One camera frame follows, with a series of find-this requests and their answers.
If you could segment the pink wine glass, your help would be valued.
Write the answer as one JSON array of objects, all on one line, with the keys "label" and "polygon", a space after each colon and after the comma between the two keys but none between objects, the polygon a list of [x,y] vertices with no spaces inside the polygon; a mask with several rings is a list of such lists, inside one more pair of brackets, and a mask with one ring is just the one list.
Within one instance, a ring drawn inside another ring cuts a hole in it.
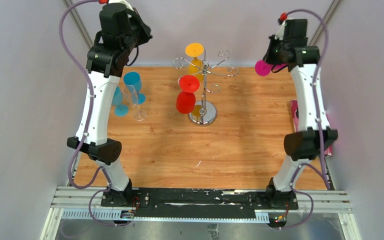
[{"label": "pink wine glass", "polygon": [[264,77],[270,73],[277,73],[286,67],[287,67],[286,64],[272,65],[272,64],[266,63],[261,59],[255,63],[254,70],[257,75]]}]

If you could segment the blue wine glass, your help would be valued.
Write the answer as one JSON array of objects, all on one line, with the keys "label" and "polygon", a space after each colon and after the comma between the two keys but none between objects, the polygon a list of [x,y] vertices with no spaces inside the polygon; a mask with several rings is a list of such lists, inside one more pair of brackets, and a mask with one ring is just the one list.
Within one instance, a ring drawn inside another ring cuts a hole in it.
[{"label": "blue wine glass", "polygon": [[141,105],[146,101],[146,96],[141,93],[142,90],[142,79],[138,72],[128,72],[123,77],[125,85],[130,85],[129,90],[135,89],[138,96],[138,104]]},{"label": "blue wine glass", "polygon": [[114,114],[117,117],[124,117],[128,114],[129,108],[127,105],[123,104],[123,94],[120,90],[120,87],[115,88],[111,105],[114,106]]}]

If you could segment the clear wine glass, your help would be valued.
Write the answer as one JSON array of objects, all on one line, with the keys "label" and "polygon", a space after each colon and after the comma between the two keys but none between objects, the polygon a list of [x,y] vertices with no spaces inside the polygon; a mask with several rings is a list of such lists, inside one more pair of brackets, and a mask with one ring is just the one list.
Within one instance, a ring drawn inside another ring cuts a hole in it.
[{"label": "clear wine glass", "polygon": [[122,94],[128,104],[132,107],[133,118],[141,122],[146,118],[146,112],[139,107],[139,95],[133,85],[125,85]]}]

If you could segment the blue wine glass front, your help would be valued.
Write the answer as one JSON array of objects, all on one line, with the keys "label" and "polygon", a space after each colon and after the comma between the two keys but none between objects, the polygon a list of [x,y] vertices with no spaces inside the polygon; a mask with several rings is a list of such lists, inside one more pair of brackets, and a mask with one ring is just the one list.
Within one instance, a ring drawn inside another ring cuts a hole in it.
[{"label": "blue wine glass front", "polygon": [[120,87],[115,88],[111,105],[114,106],[114,114],[117,117],[124,117],[128,114],[129,108],[127,105],[123,104],[123,94],[120,90]]}]

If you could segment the chrome wine glass rack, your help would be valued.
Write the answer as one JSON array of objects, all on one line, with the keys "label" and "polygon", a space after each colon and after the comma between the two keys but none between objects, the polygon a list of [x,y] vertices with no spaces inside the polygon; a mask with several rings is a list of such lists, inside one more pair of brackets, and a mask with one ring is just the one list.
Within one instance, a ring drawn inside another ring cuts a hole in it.
[{"label": "chrome wine glass rack", "polygon": [[234,77],[239,74],[239,70],[235,67],[229,67],[227,69],[228,74],[226,73],[216,73],[214,69],[220,64],[225,62],[231,56],[231,53],[226,50],[220,50],[218,56],[223,58],[219,63],[211,66],[210,63],[206,60],[204,56],[200,63],[193,63],[192,60],[187,60],[183,57],[178,57],[172,61],[172,65],[175,69],[182,69],[184,67],[182,61],[188,63],[190,66],[196,68],[196,71],[192,73],[193,76],[201,75],[203,77],[203,90],[201,94],[201,99],[195,102],[195,107],[198,107],[198,110],[193,110],[188,113],[188,119],[195,125],[200,127],[206,127],[211,125],[217,119],[218,112],[215,105],[207,100],[207,93],[216,94],[220,91],[220,86],[216,83],[212,84],[211,87],[208,87],[208,76],[220,76],[220,77]]}]

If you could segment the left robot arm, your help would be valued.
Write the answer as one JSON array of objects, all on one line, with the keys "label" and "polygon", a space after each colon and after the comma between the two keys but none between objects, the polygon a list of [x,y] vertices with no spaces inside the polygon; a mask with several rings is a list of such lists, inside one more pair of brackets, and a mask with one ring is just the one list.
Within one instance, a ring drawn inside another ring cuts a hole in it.
[{"label": "left robot arm", "polygon": [[131,52],[147,43],[152,34],[151,28],[128,1],[103,0],[101,4],[101,29],[87,53],[86,65],[80,66],[87,81],[82,119],[76,134],[69,137],[66,144],[74,150],[73,159],[84,153],[104,173],[107,179],[105,199],[126,207],[135,200],[132,181],[121,164],[121,142],[108,137],[108,121],[123,69],[132,64]]}]

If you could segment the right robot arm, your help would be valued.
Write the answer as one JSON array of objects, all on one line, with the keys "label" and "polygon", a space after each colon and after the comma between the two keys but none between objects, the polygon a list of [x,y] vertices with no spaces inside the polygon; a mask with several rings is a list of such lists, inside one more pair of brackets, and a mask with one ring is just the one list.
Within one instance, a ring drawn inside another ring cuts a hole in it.
[{"label": "right robot arm", "polygon": [[283,14],[279,30],[269,37],[269,46],[262,61],[274,71],[286,67],[291,74],[298,107],[296,132],[284,137],[286,157],[278,173],[266,187],[265,201],[278,209],[291,199],[294,182],[305,167],[338,138],[338,131],[330,127],[325,113],[320,87],[320,68],[323,54],[315,45],[308,45],[307,19],[289,18]]}]

